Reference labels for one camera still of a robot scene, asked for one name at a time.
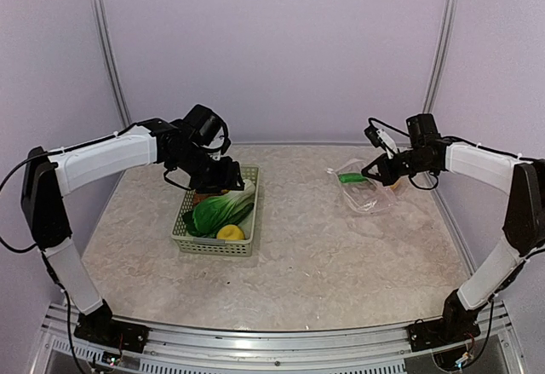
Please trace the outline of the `clear zip top bag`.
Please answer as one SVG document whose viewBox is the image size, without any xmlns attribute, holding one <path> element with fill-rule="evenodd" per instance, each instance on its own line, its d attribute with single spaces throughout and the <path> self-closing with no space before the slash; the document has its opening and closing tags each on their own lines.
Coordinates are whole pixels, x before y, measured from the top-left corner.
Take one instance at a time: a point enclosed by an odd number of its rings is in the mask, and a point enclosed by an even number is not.
<svg viewBox="0 0 545 374">
<path fill-rule="evenodd" d="M 337 185 L 344 202 L 354 215 L 367 216 L 393 207 L 397 202 L 394 191 L 389 187 L 384 187 L 373 181 L 353 184 L 341 184 L 337 175 L 347 172 L 360 172 L 363 169 L 365 161 L 359 158 L 349 159 L 345 164 L 337 169 L 327 168 L 325 172 Z"/>
</svg>

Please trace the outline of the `green cucumber toy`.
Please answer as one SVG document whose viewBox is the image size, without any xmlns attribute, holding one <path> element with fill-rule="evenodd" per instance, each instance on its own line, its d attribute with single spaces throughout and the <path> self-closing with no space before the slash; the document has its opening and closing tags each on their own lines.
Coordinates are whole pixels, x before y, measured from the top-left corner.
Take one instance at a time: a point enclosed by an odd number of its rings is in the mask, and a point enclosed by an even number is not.
<svg viewBox="0 0 545 374">
<path fill-rule="evenodd" d="M 360 172 L 340 173 L 337 175 L 337 178 L 341 184 L 353 184 L 353 183 L 362 183 L 362 182 L 368 181 L 368 179 L 365 176 L 363 176 Z"/>
</svg>

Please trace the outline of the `brown round cake toy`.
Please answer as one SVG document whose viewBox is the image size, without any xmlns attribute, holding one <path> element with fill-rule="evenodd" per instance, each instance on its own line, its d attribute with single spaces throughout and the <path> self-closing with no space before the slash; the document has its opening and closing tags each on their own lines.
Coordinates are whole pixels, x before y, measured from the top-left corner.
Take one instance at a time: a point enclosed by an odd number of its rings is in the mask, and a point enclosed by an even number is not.
<svg viewBox="0 0 545 374">
<path fill-rule="evenodd" d="M 215 195 L 213 193 L 195 193 L 192 197 L 192 205 L 197 206 L 201 202 L 203 202 L 205 199 L 214 197 Z"/>
</svg>

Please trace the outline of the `green bok choy toy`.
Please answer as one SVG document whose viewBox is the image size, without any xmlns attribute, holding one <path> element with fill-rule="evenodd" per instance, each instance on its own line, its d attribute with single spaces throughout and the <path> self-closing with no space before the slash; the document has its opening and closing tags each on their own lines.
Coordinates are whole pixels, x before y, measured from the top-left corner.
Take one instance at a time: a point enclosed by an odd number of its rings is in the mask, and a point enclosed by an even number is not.
<svg viewBox="0 0 545 374">
<path fill-rule="evenodd" d="M 244 190 L 205 199 L 182 215 L 186 232 L 194 237 L 215 237 L 226 225 L 239 225 L 255 207 L 255 183 L 244 179 Z"/>
</svg>

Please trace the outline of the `yellow lemon toy front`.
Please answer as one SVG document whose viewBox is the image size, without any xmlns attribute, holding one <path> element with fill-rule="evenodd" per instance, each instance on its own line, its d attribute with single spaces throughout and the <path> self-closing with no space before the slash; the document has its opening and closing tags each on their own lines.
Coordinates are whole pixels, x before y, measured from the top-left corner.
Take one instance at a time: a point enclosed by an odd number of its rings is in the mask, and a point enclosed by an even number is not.
<svg viewBox="0 0 545 374">
<path fill-rule="evenodd" d="M 219 240 L 245 240 L 245 234 L 238 225 L 226 225 L 218 231 L 216 238 Z"/>
</svg>

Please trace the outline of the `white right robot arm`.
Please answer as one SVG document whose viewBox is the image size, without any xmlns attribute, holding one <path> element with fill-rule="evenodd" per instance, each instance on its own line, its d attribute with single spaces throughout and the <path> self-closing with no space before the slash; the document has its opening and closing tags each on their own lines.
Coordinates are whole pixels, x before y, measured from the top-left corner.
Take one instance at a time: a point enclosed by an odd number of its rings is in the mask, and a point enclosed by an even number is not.
<svg viewBox="0 0 545 374">
<path fill-rule="evenodd" d="M 544 161 L 442 135 L 430 113 L 407 118 L 405 129 L 369 118 L 364 133 L 383 153 L 362 175 L 383 186 L 428 175 L 473 252 L 475 270 L 445 300 L 435 326 L 441 342 L 453 343 L 544 251 Z"/>
</svg>

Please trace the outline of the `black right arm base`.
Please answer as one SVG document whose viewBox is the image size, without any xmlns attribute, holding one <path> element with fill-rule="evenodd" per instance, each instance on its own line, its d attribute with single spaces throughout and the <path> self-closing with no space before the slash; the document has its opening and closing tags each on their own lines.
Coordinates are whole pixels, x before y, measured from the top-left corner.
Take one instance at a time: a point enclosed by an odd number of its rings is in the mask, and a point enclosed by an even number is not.
<svg viewBox="0 0 545 374">
<path fill-rule="evenodd" d="M 466 310 L 457 291 L 445 299 L 443 312 L 437 319 L 418 319 L 408 325 L 407 332 L 412 352 L 462 342 L 481 333 L 477 318 L 484 306 Z"/>
</svg>

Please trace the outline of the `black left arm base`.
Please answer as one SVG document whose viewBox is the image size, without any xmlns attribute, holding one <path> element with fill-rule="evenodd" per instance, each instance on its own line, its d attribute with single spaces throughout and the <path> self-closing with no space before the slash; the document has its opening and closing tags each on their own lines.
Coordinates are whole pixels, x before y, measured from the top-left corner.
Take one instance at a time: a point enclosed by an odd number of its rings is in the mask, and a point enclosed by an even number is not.
<svg viewBox="0 0 545 374">
<path fill-rule="evenodd" d="M 74 335 L 107 348 L 142 354 L 149 332 L 145 325 L 114 319 L 110 307 L 104 303 L 90 314 L 78 315 Z"/>
</svg>

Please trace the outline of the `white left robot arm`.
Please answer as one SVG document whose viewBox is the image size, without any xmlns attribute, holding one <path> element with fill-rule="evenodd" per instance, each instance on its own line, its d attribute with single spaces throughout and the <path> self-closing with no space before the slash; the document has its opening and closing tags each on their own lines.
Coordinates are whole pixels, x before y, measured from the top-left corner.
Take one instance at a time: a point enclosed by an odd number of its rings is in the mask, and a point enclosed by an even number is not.
<svg viewBox="0 0 545 374">
<path fill-rule="evenodd" d="M 225 121 L 196 105 L 174 121 L 151 118 L 72 147 L 32 149 L 25 163 L 21 209 L 34 243 L 84 326 L 103 344 L 119 335 L 106 301 L 95 287 L 72 239 L 65 198 L 82 187 L 136 167 L 161 164 L 181 170 L 199 193 L 241 190 L 240 165 L 226 155 L 231 142 Z"/>
</svg>

